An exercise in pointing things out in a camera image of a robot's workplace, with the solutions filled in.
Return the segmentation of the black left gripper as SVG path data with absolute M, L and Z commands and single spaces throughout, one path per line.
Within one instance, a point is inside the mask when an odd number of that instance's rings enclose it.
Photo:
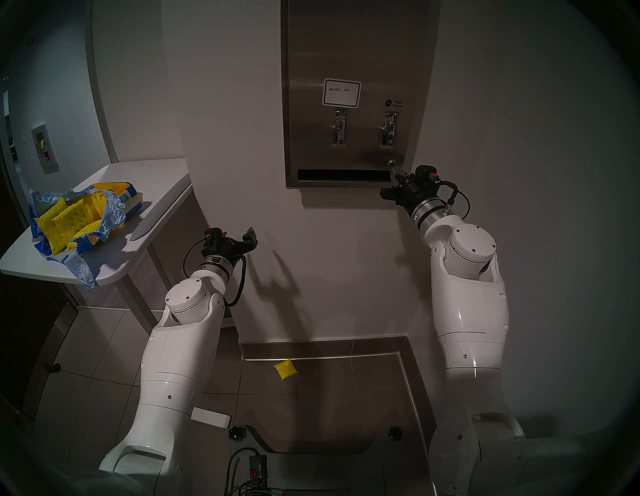
M 228 261 L 238 261 L 242 256 L 246 255 L 249 250 L 255 250 L 258 245 L 257 235 L 251 226 L 242 236 L 242 240 L 238 241 L 228 237 L 227 232 L 221 233 L 222 240 L 219 242 L 219 256 Z

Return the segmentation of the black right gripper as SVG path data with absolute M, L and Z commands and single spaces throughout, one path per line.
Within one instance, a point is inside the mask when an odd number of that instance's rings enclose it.
M 407 172 L 398 168 L 396 164 L 392 167 L 392 182 L 397 185 L 381 188 L 379 195 L 383 200 L 394 201 L 407 213 L 413 213 L 418 206 L 431 198 L 431 191 L 417 177 L 408 176 Z

